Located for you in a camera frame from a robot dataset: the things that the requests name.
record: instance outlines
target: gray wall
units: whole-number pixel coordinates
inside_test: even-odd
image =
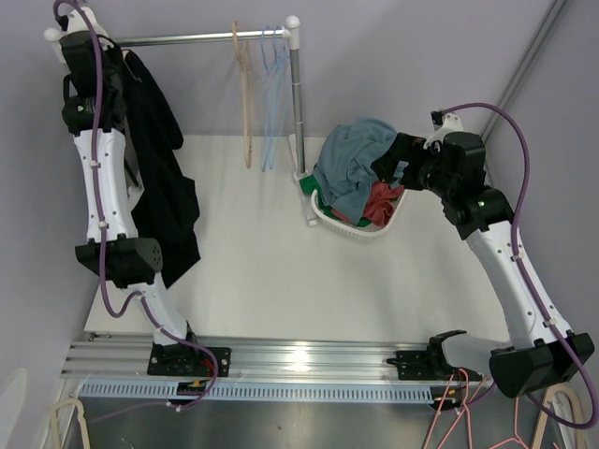
[[[429,112],[496,101],[549,0],[103,0],[92,6],[113,36],[221,32],[302,25],[306,132],[375,116],[415,134]],[[252,44],[256,131],[263,129],[264,69]],[[139,51],[189,134],[240,134],[241,92],[230,42]],[[485,115],[469,122],[478,128]]]
[[[73,249],[85,241],[86,206],[60,115],[63,68],[42,35],[50,7],[7,2],[0,17],[0,384],[29,371],[11,449],[33,446],[96,283]]]
[[[522,238],[553,302],[575,331],[589,332],[596,344],[599,2],[571,3],[510,112],[531,147]],[[522,155],[508,125],[491,138],[489,168],[515,204]],[[587,366],[599,386],[599,355]],[[584,388],[580,392],[587,397]]]

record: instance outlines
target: white basket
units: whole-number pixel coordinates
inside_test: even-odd
[[[318,217],[318,222],[322,224],[324,227],[327,227],[328,229],[331,229],[336,233],[341,234],[342,236],[351,237],[352,239],[356,240],[370,241],[376,237],[385,234],[391,227],[391,225],[393,225],[395,217],[397,217],[399,210],[402,208],[402,204],[403,201],[405,201],[406,195],[407,192],[404,190],[402,192],[402,196],[400,196],[400,199],[397,201],[397,203],[395,203],[395,210],[393,211],[393,215],[391,215],[391,219],[385,227],[380,227],[376,224],[369,224],[365,227],[356,227],[352,224],[339,222],[337,220],[329,218],[327,215],[323,213],[323,211],[320,208],[318,208],[318,192],[316,190],[312,192],[311,203],[312,209],[314,209],[314,213]]]

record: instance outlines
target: white tabletop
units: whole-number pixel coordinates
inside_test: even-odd
[[[312,167],[323,138],[308,138]],[[168,290],[198,335],[423,342],[453,329],[507,340],[487,275],[430,193],[410,192],[392,228],[371,242],[309,227],[288,144],[262,173],[261,139],[246,169],[243,138],[186,137],[177,152],[196,180],[202,259]],[[114,306],[124,294],[110,285]],[[85,329],[149,333],[138,307],[112,319],[99,293]]]

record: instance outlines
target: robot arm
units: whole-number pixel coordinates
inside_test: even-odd
[[[72,11],[67,21],[61,23],[63,33],[57,30],[46,32],[46,37],[51,37],[59,47],[62,60],[69,69],[63,86],[63,119],[73,135],[85,179],[87,243],[75,249],[76,256],[100,278],[105,275],[100,280],[100,288],[112,316],[121,316],[128,301],[121,311],[114,311],[105,291],[106,281],[114,282],[129,293],[130,298],[144,298],[151,316],[145,310],[142,310],[143,315],[152,327],[155,323],[160,325],[160,331],[153,334],[149,374],[203,377],[208,372],[201,362],[207,356],[190,347],[196,344],[196,337],[168,296],[160,274],[163,265],[160,245],[155,239],[139,237],[130,212],[124,175],[126,105],[123,95],[126,77],[132,75],[121,49],[108,39],[104,29],[97,24],[93,11],[88,7],[82,10],[98,34],[103,51],[104,92],[95,157],[92,149],[95,54],[89,30],[81,15]],[[76,94],[71,94],[71,85]],[[103,220],[98,212],[100,201]],[[168,335],[190,344],[176,342]]]
[[[499,190],[485,184],[486,150],[480,136],[463,132],[455,114],[434,112],[432,118],[437,129],[426,141],[400,135],[404,138],[394,143],[396,159],[407,163],[401,183],[407,189],[430,190],[441,198],[447,220],[489,276],[504,310],[510,341],[453,331],[433,337],[430,353],[441,356],[440,365],[448,370],[465,367],[492,376],[510,398],[571,379],[577,372],[574,362],[548,326],[557,327],[583,363],[594,351],[591,338],[586,333],[574,334],[557,311],[518,235],[517,258],[551,315],[548,322],[543,319],[512,255],[513,211]]]

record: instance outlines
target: metal pole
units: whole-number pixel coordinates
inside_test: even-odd
[[[239,31],[237,39],[250,40],[264,37],[287,37],[287,31]],[[209,33],[206,35],[179,35],[179,36],[148,36],[148,37],[122,37],[114,39],[121,47],[148,47],[152,45],[193,44],[196,42],[221,42],[233,40],[233,33]]]
[[[514,71],[510,81],[507,83],[502,95],[497,102],[497,106],[501,109],[508,109],[512,101],[516,97],[519,88],[522,86],[524,81],[530,75],[534,63],[538,59],[540,51],[547,44],[550,36],[552,35],[559,19],[563,16],[566,7],[572,3],[571,0],[553,0],[553,3],[548,9],[547,14],[541,21],[538,29],[534,33],[533,40],[529,44],[528,48],[520,58],[518,67]],[[499,122],[499,115],[492,114],[485,123],[485,127],[481,133],[483,142],[488,142],[490,135],[496,129]]]
[[[298,155],[298,175],[306,172],[306,152],[303,135],[303,109],[301,104],[300,78],[300,19],[287,17],[286,27],[289,36],[289,64],[291,65],[291,89],[293,94],[293,116],[296,125],[296,153]]]

